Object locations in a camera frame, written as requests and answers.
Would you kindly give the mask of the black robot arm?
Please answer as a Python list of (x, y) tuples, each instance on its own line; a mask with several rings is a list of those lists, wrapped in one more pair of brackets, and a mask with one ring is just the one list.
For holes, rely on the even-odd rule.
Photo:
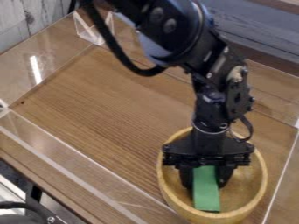
[(196, 96), (191, 130), (163, 146), (163, 165), (179, 170), (181, 185), (188, 189), (195, 169), (211, 165), (216, 183), (224, 186), (235, 169), (249, 164), (255, 150), (249, 138), (239, 138), (231, 131), (236, 120), (252, 127), (245, 118), (255, 102), (248, 65), (216, 31), (200, 0), (107, 0), (107, 3), (137, 31), (153, 67), (141, 69), (127, 57), (98, 14), (96, 0), (78, 0), (121, 64), (144, 77), (156, 76), (169, 67), (180, 67), (191, 76)]

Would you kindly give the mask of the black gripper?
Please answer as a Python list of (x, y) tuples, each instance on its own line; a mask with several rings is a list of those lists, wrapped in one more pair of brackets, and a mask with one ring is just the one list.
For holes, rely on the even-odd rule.
[(163, 145), (163, 165), (179, 168), (181, 185), (192, 189), (192, 168), (215, 165), (219, 188), (229, 181), (236, 166), (249, 165), (255, 146), (232, 133), (223, 123), (212, 129), (204, 122), (191, 121), (191, 129)]

